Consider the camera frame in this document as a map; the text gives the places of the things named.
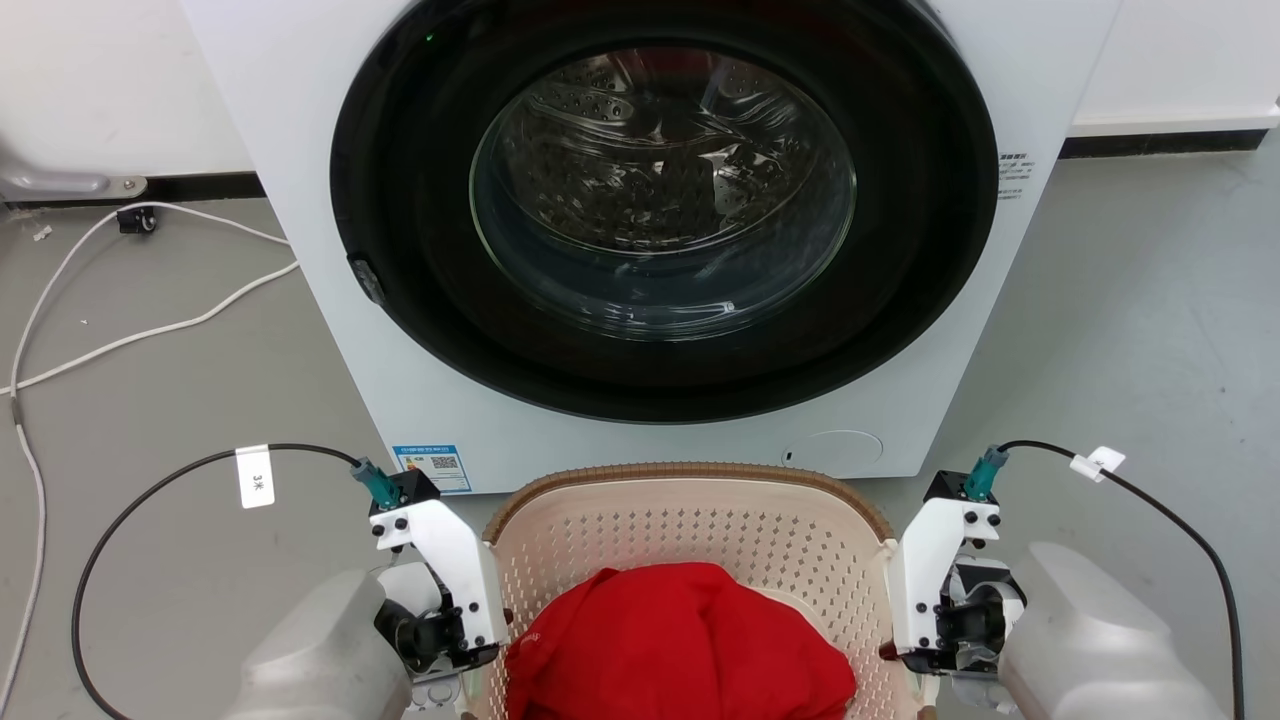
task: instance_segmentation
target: gray floor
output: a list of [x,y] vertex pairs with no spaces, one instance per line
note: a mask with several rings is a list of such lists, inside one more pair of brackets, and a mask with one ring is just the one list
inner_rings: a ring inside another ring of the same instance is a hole
[[[1014,437],[1129,454],[1125,474],[1210,538],[1234,573],[1253,714],[1280,706],[1280,137],[1256,154],[1060,164],[927,468],[966,469]],[[204,206],[278,229],[265,202]],[[0,224],[0,359],[31,304],[99,210]],[[285,249],[166,215],[150,240],[104,233],[76,264],[31,346],[28,374],[124,334],[197,315],[289,261]],[[35,242],[44,225],[54,232]],[[120,350],[24,393],[51,512],[45,591],[9,717],[100,717],[76,679],[70,597],[106,523],[207,452],[311,441],[381,456],[378,437],[301,275],[191,331]],[[35,493],[0,428],[0,652],[31,571]],[[899,528],[927,478],[860,480]],[[278,503],[243,511],[233,468],[200,470],[118,534],[84,625],[100,689],[138,719],[215,717],[237,664],[306,589],[380,562],[362,491],[326,459],[276,459]],[[1020,452],[1001,477],[1014,560],[1032,539],[1073,546],[1174,628],[1225,706],[1221,597],[1196,547],[1116,488]],[[481,524],[500,498],[451,502]],[[945,717],[987,717],[956,707]]]

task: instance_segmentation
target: white tag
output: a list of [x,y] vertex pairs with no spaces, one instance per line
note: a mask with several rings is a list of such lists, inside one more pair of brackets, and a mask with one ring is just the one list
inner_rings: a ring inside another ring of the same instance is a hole
[[1096,483],[1101,483],[1102,470],[1114,473],[1124,462],[1124,457],[1123,452],[1103,446],[1091,452],[1088,457],[1076,455],[1071,459],[1071,469]]
[[271,482],[271,454],[265,445],[236,448],[236,471],[241,482],[241,505],[262,507],[275,502],[275,483]]

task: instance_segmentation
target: white washing machine front panel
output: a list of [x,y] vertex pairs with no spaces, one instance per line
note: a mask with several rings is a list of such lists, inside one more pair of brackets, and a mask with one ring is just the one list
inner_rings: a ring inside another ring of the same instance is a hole
[[915,342],[818,398],[750,418],[641,425],[538,407],[454,372],[352,275],[330,205],[334,123],[406,0],[184,0],[268,196],[388,451],[451,492],[507,492],[552,471],[637,461],[791,465],[906,477],[955,393],[1027,231],[1119,0],[937,0],[1001,154],[1000,200],[968,283]]

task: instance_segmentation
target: gray metal base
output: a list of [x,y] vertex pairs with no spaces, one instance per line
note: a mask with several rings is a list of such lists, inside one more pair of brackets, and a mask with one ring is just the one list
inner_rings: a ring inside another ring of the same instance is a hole
[[0,201],[52,202],[137,197],[147,188],[142,176],[102,176],[40,170],[0,147]]

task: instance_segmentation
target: white cable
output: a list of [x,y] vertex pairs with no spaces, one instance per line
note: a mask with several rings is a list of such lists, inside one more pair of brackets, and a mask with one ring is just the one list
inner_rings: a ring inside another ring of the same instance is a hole
[[32,571],[31,592],[27,596],[27,607],[26,607],[26,610],[23,610],[23,614],[22,614],[22,626],[18,630],[18,639],[14,642],[13,657],[9,660],[9,671],[5,675],[4,689],[3,689],[3,692],[0,692],[0,719],[4,717],[5,711],[9,708],[9,698],[13,696],[13,688],[14,688],[14,684],[17,683],[17,679],[18,679],[18,665],[22,662],[23,650],[27,647],[27,635],[31,632],[31,619],[32,619],[32,615],[36,611],[36,598],[40,596],[40,582],[41,582],[44,571],[45,571],[45,534],[46,534],[46,529],[49,527],[49,509],[47,509],[46,501],[45,501],[45,478],[44,478],[44,475],[40,471],[40,464],[36,462],[36,455],[31,451],[31,443],[27,442],[27,432],[23,428],[22,413],[18,409],[18,389],[19,388],[24,388],[24,387],[31,387],[31,386],[33,386],[33,384],[36,384],[36,383],[38,383],[41,380],[46,380],[46,379],[49,379],[49,378],[51,378],[54,375],[58,375],[58,374],[64,373],[67,370],[70,370],[72,368],[76,368],[76,366],[82,365],[84,363],[88,363],[90,360],[92,360],[92,359],[95,359],[95,357],[97,357],[100,355],[110,352],[110,351],[113,351],[113,350],[115,350],[118,347],[123,347],[123,346],[129,345],[132,342],[137,342],[140,340],[154,337],[154,336],[163,334],[163,333],[166,333],[166,332],[173,332],[173,331],[178,331],[178,329],[182,329],[182,328],[189,328],[192,325],[198,325],[200,323],[204,323],[205,320],[207,320],[207,319],[212,318],[214,315],[221,313],[224,309],[227,309],[228,305],[230,305],[232,302],[236,302],[237,300],[239,300],[241,297],[243,297],[247,292],[252,291],[253,288],[260,287],[262,284],[266,284],[266,283],[269,283],[269,282],[271,282],[271,281],[274,281],[274,279],[276,279],[276,278],[279,278],[279,277],[282,277],[282,275],[292,272],[294,268],[298,266],[298,264],[294,261],[294,263],[289,264],[288,266],[282,268],[282,269],[279,269],[279,270],[276,270],[276,272],[274,272],[271,274],[262,275],[261,278],[259,278],[259,279],[248,283],[247,286],[239,288],[238,291],[236,291],[234,293],[232,293],[229,297],[227,297],[227,300],[223,300],[221,302],[219,302],[218,305],[215,305],[210,311],[205,313],[204,315],[200,315],[198,318],[192,318],[189,320],[183,320],[180,323],[174,323],[172,325],[165,325],[163,328],[155,328],[155,329],[151,329],[151,331],[146,331],[146,332],[142,332],[142,333],[137,333],[134,336],[129,336],[129,337],[118,340],[118,341],[115,341],[115,342],[113,342],[110,345],[102,346],[102,347],[100,347],[100,348],[90,352],[88,355],[77,357],[76,360],[72,360],[70,363],[65,363],[63,365],[59,365],[58,368],[54,368],[52,370],[49,370],[47,373],[42,373],[40,375],[36,375],[35,378],[29,378],[29,379],[23,380],[22,383],[19,383],[18,382],[18,370],[19,370],[19,368],[22,365],[22,354],[27,348],[27,340],[29,340],[29,337],[31,337],[31,328],[35,327],[36,318],[40,315],[40,309],[44,307],[45,300],[49,297],[49,292],[54,288],[54,284],[58,283],[58,278],[60,278],[63,275],[63,272],[67,269],[67,265],[70,263],[72,256],[76,255],[76,252],[81,249],[81,246],[83,246],[84,242],[87,242],[88,238],[92,237],[92,234],[95,232],[97,232],[102,225],[110,223],[115,218],[116,213],[120,213],[120,211],[124,211],[124,210],[134,210],[134,209],[138,209],[138,208],[166,208],[169,210],[175,210],[175,211],[179,211],[179,213],[186,213],[188,215],[195,215],[197,218],[204,218],[206,220],[214,220],[216,223],[223,223],[223,224],[230,225],[233,228],[244,231],[244,232],[247,232],[247,233],[250,233],[252,236],[261,237],[262,240],[269,240],[271,242],[279,242],[280,245],[288,245],[288,241],[285,241],[283,238],[268,234],[268,233],[261,232],[261,231],[256,231],[253,228],[242,225],[242,224],[239,224],[239,223],[237,223],[234,220],[228,220],[227,218],[219,218],[216,215],[210,215],[207,213],[201,213],[198,210],[192,210],[189,208],[183,208],[180,205],[170,205],[168,202],[134,202],[132,205],[125,205],[124,208],[120,208],[118,210],[113,210],[111,213],[109,213],[108,215],[105,215],[101,220],[99,220],[97,223],[95,223],[93,227],[91,227],[78,241],[76,241],[76,245],[72,246],[70,251],[67,254],[67,258],[63,258],[61,264],[58,265],[58,269],[54,272],[54,277],[49,279],[49,284],[46,284],[45,290],[41,291],[40,297],[36,300],[36,306],[32,307],[32,310],[31,310],[31,316],[27,318],[27,325],[22,329],[22,337],[18,340],[18,350],[13,355],[13,366],[9,370],[9,387],[4,388],[4,391],[3,391],[3,392],[8,392],[9,393],[9,404],[12,406],[12,409],[13,409],[14,427],[18,430],[18,445],[22,446],[22,452],[23,452],[23,455],[27,456],[27,464],[31,465],[31,474],[36,479],[36,510],[37,510],[37,518],[36,518],[36,568]]

